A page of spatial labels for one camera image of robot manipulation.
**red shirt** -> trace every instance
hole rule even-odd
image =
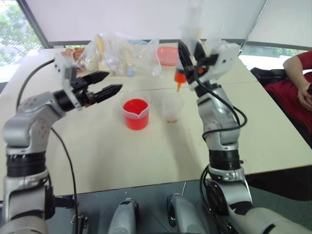
[[[312,69],[312,50],[297,55],[297,57],[302,63],[303,70]],[[304,77],[308,82],[312,83],[312,72],[306,73]],[[265,89],[273,92],[284,110],[293,118],[302,122],[312,134],[312,112],[300,104],[297,97],[298,89],[290,80],[268,84]]]

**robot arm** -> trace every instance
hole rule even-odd
[[[88,107],[115,95],[122,85],[110,85],[98,93],[88,86],[102,81],[107,72],[76,78],[76,67],[66,57],[55,64],[64,90],[25,100],[3,128],[7,143],[7,176],[4,178],[1,234],[46,234],[45,220],[55,212],[53,188],[45,165],[51,126],[75,107]]]
[[[196,44],[193,66],[188,48],[179,43],[179,57],[186,80],[198,96],[199,115],[203,121],[203,138],[209,149],[207,173],[203,181],[209,201],[208,212],[228,234],[311,234],[304,227],[265,208],[253,207],[251,194],[238,154],[239,128],[237,116],[225,92],[216,81],[230,70],[239,53],[239,46],[221,44],[206,57],[201,44]]]

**tree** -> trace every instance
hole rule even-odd
[[[25,56],[31,49],[42,47],[20,7],[10,5],[0,16],[0,44],[13,47],[15,53],[0,50],[0,64],[10,64],[16,56]]]

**red liquid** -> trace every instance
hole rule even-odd
[[[147,106],[148,104],[141,99],[131,99],[123,105],[123,109],[125,111],[136,113],[137,115],[139,115]],[[142,118],[137,119],[132,119],[125,116],[126,124],[130,129],[133,130],[143,129],[148,124],[148,116],[149,113],[147,113]]]

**black cable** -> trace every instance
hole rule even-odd
[[[52,60],[49,60],[43,64],[41,64],[40,66],[38,66],[35,70],[33,70],[29,75],[28,77],[26,78],[26,80],[24,81],[23,85],[21,86],[20,90],[19,90],[19,94],[18,94],[18,98],[17,98],[17,102],[16,102],[16,110],[18,109],[19,105],[20,105],[20,100],[21,100],[21,96],[23,95],[23,92],[24,92],[24,89],[28,83],[28,81],[31,79],[31,77],[37,72],[39,71],[42,67],[50,64],[54,62],[54,59]],[[75,229],[76,229],[76,234],[78,234],[78,198],[77,198],[77,188],[76,188],[76,179],[75,179],[75,173],[74,173],[74,168],[73,168],[73,164],[72,164],[72,161],[71,161],[71,158],[69,156],[69,153],[67,151],[67,148],[66,148],[66,145],[63,141],[63,139],[60,137],[60,135],[55,131],[55,129],[53,127],[51,127],[51,130],[52,132],[56,135],[56,137],[60,140],[63,148],[64,148],[64,151],[66,153],[66,156],[67,156],[67,159],[68,159],[68,162],[69,162],[69,165],[70,165],[70,170],[71,170],[71,173],[72,173],[72,180],[73,180],[73,187],[74,187],[74,207],[75,207],[75,216],[76,216],[76,222],[75,222]],[[48,180],[49,180],[49,183],[52,184],[51,182],[51,178],[50,178],[50,175],[48,174]]]
[[[208,167],[209,167],[209,165],[203,170],[203,172],[200,175],[200,179],[199,179],[199,193],[200,193],[200,197],[201,197],[201,200],[203,201],[203,203],[204,203],[204,205],[205,205],[205,207],[207,209],[207,212],[208,212],[209,216],[213,219],[213,221],[217,225],[217,227],[219,229],[221,229],[224,234],[228,234],[228,231],[218,222],[216,217],[212,214],[211,208],[209,207],[209,205],[208,205],[208,203],[207,203],[207,201],[205,199],[204,193],[203,193],[202,185],[204,185],[206,187],[205,182],[206,182],[206,176],[208,174]]]
[[[227,103],[223,98],[221,98],[219,95],[215,94],[214,92],[212,92],[209,88],[207,88],[198,78],[198,70],[199,67],[201,66],[201,63],[198,62],[198,64],[196,65],[195,69],[194,69],[194,79],[195,81],[198,83],[198,85],[203,88],[204,90],[206,90],[210,95],[214,96],[216,99],[218,99],[220,102],[222,102],[234,115],[235,120],[238,124],[238,126],[232,127],[232,128],[223,128],[223,129],[214,129],[214,130],[210,130],[210,131],[206,131],[203,133],[202,137],[204,140],[206,140],[206,135],[210,134],[210,133],[216,133],[216,132],[225,132],[225,131],[232,131],[232,130],[236,130],[236,129],[240,129],[243,126],[245,126],[247,124],[247,116],[241,111],[239,110],[237,107],[235,106],[231,106],[229,103]],[[243,118],[244,118],[244,122],[242,124],[240,124],[239,118],[237,113],[235,112],[239,112]]]

